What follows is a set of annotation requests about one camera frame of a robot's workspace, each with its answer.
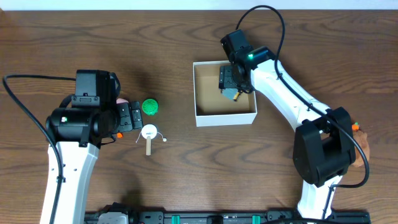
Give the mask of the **brown plush toy with carrot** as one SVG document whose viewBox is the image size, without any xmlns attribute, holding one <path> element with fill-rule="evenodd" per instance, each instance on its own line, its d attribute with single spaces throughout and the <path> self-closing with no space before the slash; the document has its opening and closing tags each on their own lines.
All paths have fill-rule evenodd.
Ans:
<svg viewBox="0 0 398 224">
<path fill-rule="evenodd" d="M 368 143 L 368 134 L 365 133 L 359 126 L 358 123 L 353 123 L 352 124 L 352 131 L 353 131 L 353 137 L 354 140 L 358 143 L 358 145 L 361 147 L 364 155 L 366 156 L 367 159 L 369 159 L 370 155 L 370 147 Z M 364 161 L 358 151 L 358 148 L 356 147 L 356 160 L 353 163 L 354 167 L 361 167 L 364 165 Z"/>
</svg>

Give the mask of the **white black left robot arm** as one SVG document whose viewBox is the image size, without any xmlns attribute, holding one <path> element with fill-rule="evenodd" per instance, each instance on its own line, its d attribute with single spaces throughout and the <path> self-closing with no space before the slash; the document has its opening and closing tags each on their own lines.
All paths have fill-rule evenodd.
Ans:
<svg viewBox="0 0 398 224">
<path fill-rule="evenodd" d="M 138 101 L 67 96 L 46 120 L 51 143 L 41 223 L 83 223 L 91 175 L 102 140 L 143 127 Z"/>
</svg>

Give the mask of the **pink white duck plush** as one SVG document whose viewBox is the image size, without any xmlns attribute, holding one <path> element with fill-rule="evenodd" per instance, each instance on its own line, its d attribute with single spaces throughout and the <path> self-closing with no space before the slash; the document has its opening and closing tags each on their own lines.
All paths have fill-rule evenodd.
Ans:
<svg viewBox="0 0 398 224">
<path fill-rule="evenodd" d="M 129 103 L 129 102 L 128 102 L 128 100 L 125 100 L 125 99 L 122 99 L 122 98 L 118 98 L 118 99 L 116 100 L 116 103 L 117 103 L 117 104 L 122 104 L 122 103 Z"/>
</svg>

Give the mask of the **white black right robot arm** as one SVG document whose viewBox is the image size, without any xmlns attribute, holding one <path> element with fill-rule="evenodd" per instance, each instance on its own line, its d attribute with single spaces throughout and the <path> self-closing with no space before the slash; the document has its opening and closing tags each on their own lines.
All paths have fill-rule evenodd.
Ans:
<svg viewBox="0 0 398 224">
<path fill-rule="evenodd" d="M 225 47 L 230 65 L 220 69 L 219 88 L 258 91 L 268 98 L 295 132 L 293 162 L 303 179 L 298 212 L 326 219 L 340 180 L 356 160 L 351 117 L 307 93 L 267 47 Z"/>
</svg>

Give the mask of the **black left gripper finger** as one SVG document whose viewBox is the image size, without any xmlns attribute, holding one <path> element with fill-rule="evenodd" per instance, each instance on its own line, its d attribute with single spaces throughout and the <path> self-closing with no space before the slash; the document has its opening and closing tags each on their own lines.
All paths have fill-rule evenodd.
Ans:
<svg viewBox="0 0 398 224">
<path fill-rule="evenodd" d="M 143 120 L 141 115 L 141 107 L 138 101 L 130 102 L 131 107 L 131 118 L 132 118 L 132 127 L 133 129 L 142 129 Z"/>
<path fill-rule="evenodd" d="M 118 132 L 123 133 L 123 132 L 132 131 L 132 118 L 131 118 L 131 109 L 129 107 L 129 103 L 117 104 L 117 109 L 120 118 Z"/>
</svg>

